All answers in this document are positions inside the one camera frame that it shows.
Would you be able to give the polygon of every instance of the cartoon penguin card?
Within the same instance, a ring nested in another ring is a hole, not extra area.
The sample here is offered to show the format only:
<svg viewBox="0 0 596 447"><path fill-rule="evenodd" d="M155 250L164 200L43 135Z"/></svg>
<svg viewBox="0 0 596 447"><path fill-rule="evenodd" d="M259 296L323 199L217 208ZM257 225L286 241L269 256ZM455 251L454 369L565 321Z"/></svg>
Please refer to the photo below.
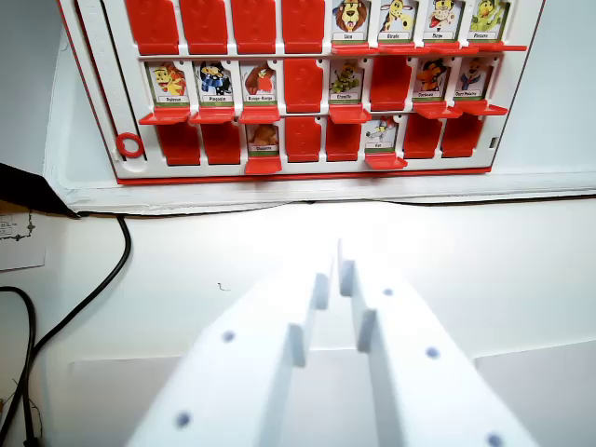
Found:
<svg viewBox="0 0 596 447"><path fill-rule="evenodd" d="M413 85L412 101L442 101L448 77L449 67L444 64L442 58L421 60Z"/></svg>
<svg viewBox="0 0 596 447"><path fill-rule="evenodd" d="M392 115L374 116L364 123L362 131L365 135L364 152L379 154L395 151L395 140L398 136L398 124Z"/></svg>
<svg viewBox="0 0 596 447"><path fill-rule="evenodd" d="M277 72L267 61L240 63L244 105L277 105Z"/></svg>
<svg viewBox="0 0 596 447"><path fill-rule="evenodd" d="M364 44L369 33L370 4L364 0L333 0L334 44Z"/></svg>
<svg viewBox="0 0 596 447"><path fill-rule="evenodd" d="M329 81L329 104L358 104L362 98L364 69L356 60L333 59Z"/></svg>
<svg viewBox="0 0 596 447"><path fill-rule="evenodd" d="M384 0L381 2L379 43L412 42L418 2L414 0Z"/></svg>
<svg viewBox="0 0 596 447"><path fill-rule="evenodd" d="M198 100L203 107L234 106L232 76L219 61L195 62Z"/></svg>
<svg viewBox="0 0 596 447"><path fill-rule="evenodd" d="M476 0L467 40L470 42L500 42L508 13L508 2Z"/></svg>
<svg viewBox="0 0 596 447"><path fill-rule="evenodd" d="M486 58L465 58L455 85L454 101L479 101L486 96L493 67Z"/></svg>
<svg viewBox="0 0 596 447"><path fill-rule="evenodd" d="M247 124L249 156L278 156L279 132L273 124Z"/></svg>
<svg viewBox="0 0 596 447"><path fill-rule="evenodd" d="M190 105L186 79L180 62L146 62L145 72L155 107Z"/></svg>
<svg viewBox="0 0 596 447"><path fill-rule="evenodd" d="M428 0L428 15L422 40L455 42L462 16L460 0Z"/></svg>

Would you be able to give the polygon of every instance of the white table surface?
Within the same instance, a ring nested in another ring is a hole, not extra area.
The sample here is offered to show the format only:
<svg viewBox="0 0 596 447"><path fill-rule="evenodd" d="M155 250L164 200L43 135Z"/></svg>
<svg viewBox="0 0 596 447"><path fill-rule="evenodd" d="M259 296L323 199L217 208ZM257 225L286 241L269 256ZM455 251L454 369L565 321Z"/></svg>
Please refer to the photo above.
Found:
<svg viewBox="0 0 596 447"><path fill-rule="evenodd" d="M471 359L596 338L595 199L294 204L127 222L128 264L37 362L32 397L42 408L50 447L69 445L73 362L179 356L256 280L341 235L363 237L402 259L406 276ZM123 250L112 217L48 217L47 237L45 266L0 273L0 284L31 294L39 336L105 277ZM315 330L314 347L352 346L353 334L334 323L346 312L332 306L318 319L325 330ZM3 294L2 398L20 373L26 322L20 300ZM21 424L14 433L9 445L21 445Z"/></svg>

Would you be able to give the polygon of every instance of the lion character card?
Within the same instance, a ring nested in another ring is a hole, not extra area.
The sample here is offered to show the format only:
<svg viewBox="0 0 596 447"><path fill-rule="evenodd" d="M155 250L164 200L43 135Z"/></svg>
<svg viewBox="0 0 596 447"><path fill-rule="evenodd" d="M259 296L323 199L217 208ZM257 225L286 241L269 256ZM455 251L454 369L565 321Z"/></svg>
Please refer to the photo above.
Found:
<svg viewBox="0 0 596 447"><path fill-rule="evenodd" d="M195 62L198 100L205 107L231 107L234 105L232 76L219 61Z"/></svg>
<svg viewBox="0 0 596 447"><path fill-rule="evenodd" d="M418 2L414 0L385 0L381 2L381 31L379 42L397 44L412 42Z"/></svg>
<svg viewBox="0 0 596 447"><path fill-rule="evenodd" d="M362 98L364 69L356 60L334 59L331 61L329 80L329 104L358 104Z"/></svg>
<svg viewBox="0 0 596 447"><path fill-rule="evenodd" d="M465 58L457 77L455 101L479 101L486 96L493 67L483 58Z"/></svg>
<svg viewBox="0 0 596 447"><path fill-rule="evenodd" d="M391 115L374 116L371 121L362 125L364 129L365 154L379 154L395 151L395 140L398 136L398 124Z"/></svg>
<svg viewBox="0 0 596 447"><path fill-rule="evenodd" d="M190 105L183 70L174 61L146 62L145 72L155 107Z"/></svg>
<svg viewBox="0 0 596 447"><path fill-rule="evenodd" d="M240 81L244 105L277 105L277 73L267 61L242 62Z"/></svg>
<svg viewBox="0 0 596 447"><path fill-rule="evenodd" d="M455 42L462 18L460 0L428 0L428 17L422 40Z"/></svg>
<svg viewBox="0 0 596 447"><path fill-rule="evenodd" d="M370 4L364 0L333 0L334 44L363 44L369 32Z"/></svg>
<svg viewBox="0 0 596 447"><path fill-rule="evenodd" d="M476 0L467 40L470 42L500 42L508 13L508 2Z"/></svg>
<svg viewBox="0 0 596 447"><path fill-rule="evenodd" d="M279 132L273 124L247 124L249 156L278 156Z"/></svg>
<svg viewBox="0 0 596 447"><path fill-rule="evenodd" d="M449 67L442 58L421 60L413 85L412 101L441 101L445 96Z"/></svg>

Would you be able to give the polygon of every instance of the white plastic part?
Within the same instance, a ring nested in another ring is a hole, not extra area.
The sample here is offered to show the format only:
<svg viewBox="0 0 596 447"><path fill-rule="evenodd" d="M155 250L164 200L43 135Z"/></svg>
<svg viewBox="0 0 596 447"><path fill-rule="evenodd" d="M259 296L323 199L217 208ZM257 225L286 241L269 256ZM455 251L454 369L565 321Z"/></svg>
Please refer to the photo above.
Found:
<svg viewBox="0 0 596 447"><path fill-rule="evenodd" d="M379 447L536 446L385 258L342 241L337 268L368 355ZM209 326L128 446L278 445L292 369L308 367L315 310L327 306L331 257L318 262L258 283Z"/></svg>
<svg viewBox="0 0 596 447"><path fill-rule="evenodd" d="M137 126L138 130L133 133L137 133L141 136L146 159L144 157L132 159L128 158L124 160L118 155L115 149L115 135L111 129L110 124L110 110L113 110L113 104L115 104L115 96L118 91L123 89L128 92L130 99L131 110L129 110L130 117L127 118L125 123L118 123L118 119L115 118L116 128L118 132L122 128L130 128L130 123L138 123L144 116L150 114L153 109L153 100L147 84L146 75L144 72L144 64L146 61L173 61L179 64L184 62L183 65L178 65L184 71L186 77L186 85L188 86L188 96L190 101L191 113L195 113L199 110L198 96L196 92L196 86L194 81L194 75L192 73L191 61L202 61L202 60L216 60L224 63L225 68L231 72L231 81L234 91L234 102L235 102L235 113L236 116L241 114L243 104L241 100L241 82L237 69L239 61L268 61L271 66L276 66L277 82L278 82L278 109L282 115L282 120L277 123L280 127L279 134L279 151L282 170L278 173L284 174L318 174L318 173L357 173L357 172L372 172L371 169L365 162L364 153L364 139L365 136L361 134L358 160L354 162L333 162L327 161L325 154L325 127L322 125L322 138L321 138L321 149L319 153L318 162L308 163L290 163L288 161L285 151L285 136L281 134L284 126L285 116L303 114L288 114L286 110L286 103L284 99L284 91L287 86L284 86L283 76L283 59L285 58L308 58L317 60L318 66L323 69L323 97L321 101L321 108L318 114L307 114L315 115L320 117L320 124L329 119L327 113L329 111L329 76L330 59L350 59L345 56L337 57L331 53L331 21L332 21L332 0L325 0L325 25L324 25L324 37L322 43L321 54L286 54L282 39L282 2L276 0L276 53L275 54L237 54L237 44L234 39L233 33L233 22L232 22L232 8L230 0L223 0L226 11L227 29L228 29L228 54L221 56L213 55L194 55L188 51L188 46L184 37L182 17L180 11L179 0L171 0L176 14L176 21L179 32L179 55L177 56L141 56L139 54L137 45L133 39L130 27L128 13L126 10L126 4L120 0L104 0L104 8L106 17L99 17L98 14L102 14L101 0L75 0L79 3L81 9L81 17L85 24L89 23L93 25L93 33L88 31L88 41L94 53L98 53L101 57L95 58L95 63L98 68L100 77L103 78L105 73L113 73L113 59L119 60L122 75L118 78L112 76L108 79L108 87L112 88L115 83L119 82L119 86L114 88L110 95L106 94L106 99L109 103L109 108L105 107L102 101L101 90L97 80L95 80L95 74L93 70L93 64L91 63L90 55L88 54L87 46L85 43L85 36L82 34L80 26L78 26L76 14L74 12L74 2L67 2L61 0L62 8L65 11L66 22L69 27L69 31L74 35L74 49L79 59L85 59L81 63L83 76L88 84L89 90L91 90L91 99L93 100L94 107L99 118L100 127L103 135L105 136L106 143L108 145L109 152L111 154L112 163L114 170L118 178L120 179L156 179L156 178L180 178L180 177L211 177L211 176L244 176L246 163L248 161L248 153L246 148L246 142L241 142L241 158L239 165L210 165L206 157L204 144L202 142L202 134L200 126L196 125L196 131L199 138L200 145L200 165L194 166L169 166L167 159L163 156L159 141L156 135L154 126ZM382 21L380 17L380 6L381 0L372 0L370 2L370 14L369 14L369 32L368 32L368 43L371 47L378 47L377 37L379 23ZM513 0L510 2L510 11L508 20L503 34L503 40L506 45L524 45L529 46L537 18L540 13L540 9L543 5L543 0L524 0L523 2ZM467 29L470 26L473 16L474 2L466 2L460 24L460 33L458 40L463 47L468 45L467 42ZM428 1L418 2L418 10L416 12L416 26L413 33L414 43L420 47L423 45L422 33L424 26L421 26L428 14ZM105 39L106 35L113 37L113 42ZM497 58L500 56L496 53L493 54ZM493 77L491 79L491 86L487 92L486 98L495 105L504 107L510 107L513 101L514 92L520 80L524 62L526 60L527 52L509 52L503 58L499 59L499 69L494 70ZM373 59L374 57L360 57L359 65L364 67L364 79L363 79L363 91L362 91L362 106L365 110L371 111L370 103L370 83L373 73ZM450 79L446 90L445 100L447 105L454 105L453 95L454 86L457 80L457 74L461 65L461 57L455 57L453 60L448 56L444 56L445 61L452 67ZM418 59L412 57L408 62L413 68L411 85L415 79L415 67L417 66ZM127 103L118 103L115 105L116 111L112 112L112 115L118 115L120 112L125 112L128 108ZM407 126L408 114L413 110L413 103L411 98L411 91L406 98L405 107L401 111L383 111L383 112L372 112L373 117L375 115L403 115L403 121L401 127ZM501 135L506 122L506 116L487 116L480 118L484 121L482 132L476 149L470 157L454 157L454 158L443 158L441 152L441 141L442 132L445 130L443 127L440 138L435 149L435 155L428 159L409 159L408 166L403 170L428 170L428 169L475 169L475 168L488 168L492 165L495 154L495 144L499 136ZM240 126L240 134L242 139L246 137L246 130L244 125ZM396 139L396 153L398 156L403 155L403 138L405 131L401 131Z"/></svg>

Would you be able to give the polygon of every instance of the cartoon character picture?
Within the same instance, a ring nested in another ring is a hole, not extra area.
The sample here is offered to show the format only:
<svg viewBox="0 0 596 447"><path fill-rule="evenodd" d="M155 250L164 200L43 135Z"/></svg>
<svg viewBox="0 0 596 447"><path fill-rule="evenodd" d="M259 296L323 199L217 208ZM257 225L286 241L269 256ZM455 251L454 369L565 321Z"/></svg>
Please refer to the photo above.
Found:
<svg viewBox="0 0 596 447"><path fill-rule="evenodd" d="M423 61L418 67L413 101L438 101L443 96L447 67L443 59Z"/></svg>
<svg viewBox="0 0 596 447"><path fill-rule="evenodd" d="M389 5L381 5L381 13L387 13L379 32L379 41L411 41L416 5L416 2L410 0L393 0Z"/></svg>
<svg viewBox="0 0 596 447"><path fill-rule="evenodd" d="M364 126L369 129L365 133L364 149L366 153L394 151L398 125L393 120L393 116L382 115L372 119Z"/></svg>
<svg viewBox="0 0 596 447"><path fill-rule="evenodd" d="M233 106L230 72L219 61L202 61L195 65L198 98L202 106Z"/></svg>
<svg viewBox="0 0 596 447"><path fill-rule="evenodd" d="M461 19L461 2L456 0L429 0L432 12L423 34L425 42L453 42Z"/></svg>
<svg viewBox="0 0 596 447"><path fill-rule="evenodd" d="M363 70L356 61L332 61L331 103L357 103L362 91Z"/></svg>
<svg viewBox="0 0 596 447"><path fill-rule="evenodd" d="M486 94L492 67L481 58L464 59L455 86L454 100L481 100Z"/></svg>
<svg viewBox="0 0 596 447"><path fill-rule="evenodd" d="M368 6L364 0L340 0L332 13L334 42L365 41L368 32Z"/></svg>
<svg viewBox="0 0 596 447"><path fill-rule="evenodd" d="M273 124L247 125L250 156L278 156L278 128Z"/></svg>
<svg viewBox="0 0 596 447"><path fill-rule="evenodd" d="M244 102L247 105L278 103L276 72L267 62L240 64L240 75L244 87Z"/></svg>
<svg viewBox="0 0 596 447"><path fill-rule="evenodd" d="M467 38L498 42L503 34L509 3L503 0L477 0Z"/></svg>
<svg viewBox="0 0 596 447"><path fill-rule="evenodd" d="M173 62L147 62L145 70L156 106L188 105L184 72Z"/></svg>

